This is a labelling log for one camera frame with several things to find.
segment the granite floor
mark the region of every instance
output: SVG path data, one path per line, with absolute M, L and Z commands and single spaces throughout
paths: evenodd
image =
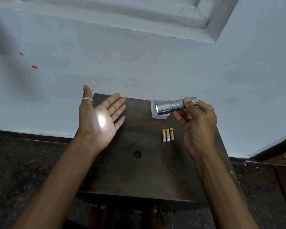
M 38 190 L 67 144 L 0 136 L 0 228 L 9 228 Z M 260 228 L 286 229 L 286 203 L 272 165 L 233 163 L 248 208 Z M 83 224 L 89 204 L 75 199 L 68 219 Z M 210 209 L 166 213 L 168 228 L 215 228 Z M 116 211 L 112 227 L 128 220 L 141 228 L 139 213 Z

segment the brown table top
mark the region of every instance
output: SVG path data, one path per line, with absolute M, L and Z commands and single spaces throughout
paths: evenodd
M 95 106 L 108 95 L 95 94 Z M 195 165 L 186 151 L 183 127 L 172 116 L 154 119 L 151 101 L 127 98 L 126 120 L 92 164 L 80 192 L 182 201 L 208 207 Z M 162 129 L 173 128 L 175 142 L 162 142 Z M 218 130 L 215 146 L 241 192 Z M 140 151 L 141 158 L 136 158 Z

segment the person's left arm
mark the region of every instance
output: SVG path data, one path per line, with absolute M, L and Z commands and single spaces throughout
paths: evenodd
M 84 85 L 83 97 L 92 98 Z M 79 108 L 79 128 L 46 181 L 17 219 L 13 229 L 61 228 L 70 205 L 96 156 L 111 142 L 125 117 L 126 98 L 116 93 L 93 108 L 83 100 Z

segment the orange and white battery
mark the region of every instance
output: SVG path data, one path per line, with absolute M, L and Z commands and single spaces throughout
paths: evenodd
M 170 140 L 171 140 L 171 141 L 174 141 L 174 140 L 175 140 L 173 128 L 170 128 Z
M 166 133 L 165 133 L 165 129 L 162 130 L 162 141 L 163 141 L 163 143 L 166 143 Z
M 170 130 L 166 130 L 166 142 L 170 142 Z

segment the silver flashlight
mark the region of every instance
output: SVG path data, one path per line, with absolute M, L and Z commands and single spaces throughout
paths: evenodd
M 196 97 L 191 97 L 191 100 L 195 106 L 198 105 L 198 99 Z M 155 111 L 157 115 L 164 115 L 181 109 L 184 109 L 183 99 L 162 101 L 155 104 Z

